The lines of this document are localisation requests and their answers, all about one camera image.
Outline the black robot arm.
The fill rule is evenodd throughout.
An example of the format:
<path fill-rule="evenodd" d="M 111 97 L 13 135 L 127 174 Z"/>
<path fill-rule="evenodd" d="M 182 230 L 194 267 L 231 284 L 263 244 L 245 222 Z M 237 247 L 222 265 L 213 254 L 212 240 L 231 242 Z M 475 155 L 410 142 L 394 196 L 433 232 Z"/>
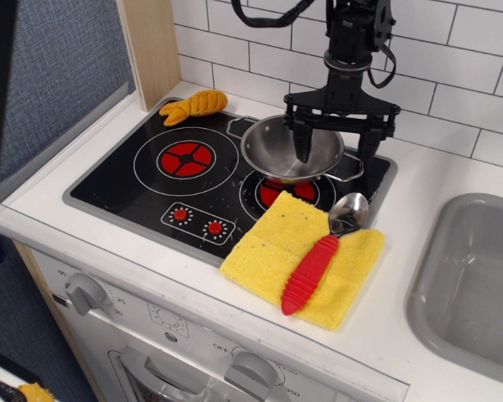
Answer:
<path fill-rule="evenodd" d="M 368 95 L 362 80 L 371 77 L 372 55 L 396 58 L 387 46 L 396 20 L 388 1 L 328 1 L 325 5 L 329 73 L 318 90 L 287 94 L 285 125 L 293 132 L 297 159 L 307 162 L 318 129 L 359 135 L 358 156 L 369 165 L 380 143 L 392 137 L 401 109 Z"/>

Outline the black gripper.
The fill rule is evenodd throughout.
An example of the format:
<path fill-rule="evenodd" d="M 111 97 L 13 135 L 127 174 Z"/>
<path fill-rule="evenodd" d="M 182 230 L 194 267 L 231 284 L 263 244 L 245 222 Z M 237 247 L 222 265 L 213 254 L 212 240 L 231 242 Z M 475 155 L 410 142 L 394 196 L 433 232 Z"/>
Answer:
<path fill-rule="evenodd" d="M 363 76 L 367 75 L 371 84 L 381 89 L 392 81 L 396 72 L 377 83 L 369 62 L 325 65 L 328 79 L 324 87 L 284 97 L 287 107 L 283 121 L 293 130 L 296 157 L 302 163 L 308 162 L 313 129 L 352 132 L 360 134 L 357 157 L 363 168 L 369 168 L 381 139 L 393 136 L 401 108 L 365 93 L 361 89 Z"/>

